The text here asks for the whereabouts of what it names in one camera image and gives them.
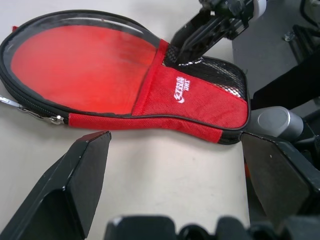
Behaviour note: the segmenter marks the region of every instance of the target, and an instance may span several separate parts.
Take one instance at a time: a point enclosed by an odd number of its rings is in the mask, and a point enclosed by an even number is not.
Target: black mesh pocket
[[[179,49],[177,47],[170,45],[166,51],[162,65],[210,82],[248,101],[246,77],[235,65],[210,57],[200,57],[192,62],[176,64],[178,52]]]

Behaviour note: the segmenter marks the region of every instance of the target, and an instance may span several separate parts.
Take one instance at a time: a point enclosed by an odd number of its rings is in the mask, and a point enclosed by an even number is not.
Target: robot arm
[[[180,49],[176,62],[201,57],[222,38],[235,39],[250,20],[266,10],[267,0],[199,0],[200,12],[174,35],[171,44]]]

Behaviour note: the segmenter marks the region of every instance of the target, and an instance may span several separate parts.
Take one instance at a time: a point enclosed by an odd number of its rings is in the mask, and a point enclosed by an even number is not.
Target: table tennis paddle case
[[[92,10],[28,21],[0,46],[0,78],[38,118],[101,130],[163,128],[234,144],[250,114],[246,76],[179,49],[129,18]]]

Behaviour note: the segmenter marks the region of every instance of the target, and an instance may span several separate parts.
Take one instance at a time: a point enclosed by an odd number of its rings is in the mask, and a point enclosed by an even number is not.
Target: white tabletop
[[[197,14],[198,0],[11,0],[1,3],[0,41],[13,25],[50,12],[91,9],[120,14],[170,41]],[[221,40],[208,56],[233,61]],[[0,95],[11,98],[2,84]],[[0,104],[0,231],[41,175],[72,143],[93,130],[50,125]],[[163,129],[112,131],[101,198],[88,239],[102,240],[119,215],[171,216],[215,229],[220,216],[249,224],[242,145],[209,143]]]

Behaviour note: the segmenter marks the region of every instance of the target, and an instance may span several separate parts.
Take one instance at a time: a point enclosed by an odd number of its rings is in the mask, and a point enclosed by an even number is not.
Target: metal zipper tab
[[[12,101],[10,99],[7,99],[3,96],[0,95],[0,102],[4,103],[4,104],[8,104],[10,106],[16,107],[18,110],[27,113],[29,115],[31,115],[32,117],[39,119],[39,120],[44,120],[46,122],[49,122],[51,124],[55,124],[55,125],[60,125],[60,124],[64,124],[64,118],[60,115],[58,116],[50,116],[50,117],[44,117],[39,115],[38,113],[35,113],[33,111],[30,111],[29,109],[25,108],[24,106],[22,106],[20,103],[17,103],[15,101]]]
[[[45,117],[45,116],[41,116],[38,113],[35,113],[33,111],[30,111],[29,109],[26,109],[25,107],[21,106],[18,107],[18,110],[27,113],[29,115],[31,115],[32,117],[38,119],[38,120],[43,120],[46,121],[50,124],[54,124],[54,125],[60,125],[60,124],[64,124],[64,118],[60,115],[58,116],[50,116],[50,117]]]
[[[12,101],[12,100],[10,100],[10,99],[7,99],[7,98],[5,98],[5,97],[3,97],[3,96],[1,96],[1,95],[0,95],[0,102],[2,102],[2,103],[4,103],[4,104],[8,104],[8,105],[10,105],[10,106],[14,106],[14,107],[16,107],[16,108],[22,108],[22,105],[21,105],[21,104],[15,102],[15,101]]]

